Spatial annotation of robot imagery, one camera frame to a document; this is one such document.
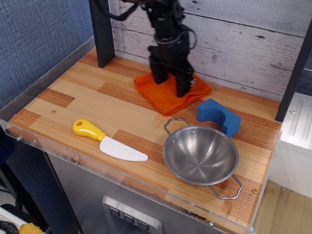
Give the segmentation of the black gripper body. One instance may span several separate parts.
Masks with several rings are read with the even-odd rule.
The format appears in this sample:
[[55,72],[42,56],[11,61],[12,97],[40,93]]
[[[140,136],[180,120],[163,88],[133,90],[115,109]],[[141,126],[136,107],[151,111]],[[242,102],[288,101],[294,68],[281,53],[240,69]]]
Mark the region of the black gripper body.
[[157,41],[157,46],[149,46],[148,51],[150,52],[150,60],[158,61],[171,73],[194,71],[188,61],[190,52],[188,36],[159,40]]

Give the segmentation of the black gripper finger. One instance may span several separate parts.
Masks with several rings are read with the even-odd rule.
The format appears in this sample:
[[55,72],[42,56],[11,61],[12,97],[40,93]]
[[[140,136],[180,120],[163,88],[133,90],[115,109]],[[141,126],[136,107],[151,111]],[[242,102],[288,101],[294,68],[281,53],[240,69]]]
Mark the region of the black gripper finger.
[[176,75],[176,94],[178,98],[183,97],[195,84],[194,71],[178,72]]
[[157,84],[161,84],[168,79],[168,72],[165,69],[164,65],[155,60],[150,60],[150,67],[154,77],[154,80]]

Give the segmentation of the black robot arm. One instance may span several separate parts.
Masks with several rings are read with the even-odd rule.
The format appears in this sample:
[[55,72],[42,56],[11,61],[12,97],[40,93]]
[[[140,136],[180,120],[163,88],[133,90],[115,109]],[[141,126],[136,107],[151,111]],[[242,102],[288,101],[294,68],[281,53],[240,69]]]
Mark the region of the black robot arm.
[[182,23],[184,8],[177,0],[129,0],[133,5],[121,15],[105,10],[95,1],[100,12],[114,20],[125,21],[138,6],[147,13],[151,26],[155,30],[156,46],[149,46],[150,67],[154,80],[161,84],[168,74],[176,77],[176,93],[179,98],[190,91],[195,83],[194,69],[188,62],[188,54],[197,43],[196,33]]

